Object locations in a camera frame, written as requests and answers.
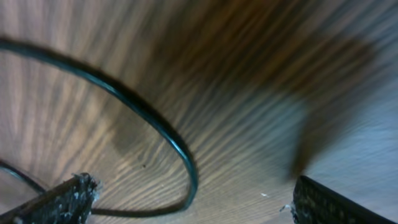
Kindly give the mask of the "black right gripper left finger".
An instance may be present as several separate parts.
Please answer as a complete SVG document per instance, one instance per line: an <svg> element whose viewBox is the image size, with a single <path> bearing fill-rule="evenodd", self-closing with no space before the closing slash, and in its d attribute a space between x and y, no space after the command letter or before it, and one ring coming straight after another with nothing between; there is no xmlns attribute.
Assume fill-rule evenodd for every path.
<svg viewBox="0 0 398 224"><path fill-rule="evenodd" d="M74 175L64 183L1 215L1 224L86 224L100 183Z"/></svg>

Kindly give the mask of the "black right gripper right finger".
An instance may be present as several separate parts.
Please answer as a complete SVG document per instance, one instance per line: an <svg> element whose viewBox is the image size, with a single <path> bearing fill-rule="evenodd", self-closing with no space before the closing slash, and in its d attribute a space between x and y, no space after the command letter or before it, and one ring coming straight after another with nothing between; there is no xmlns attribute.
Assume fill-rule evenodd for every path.
<svg viewBox="0 0 398 224"><path fill-rule="evenodd" d="M395 224L304 175L295 184L292 217L295 224Z"/></svg>

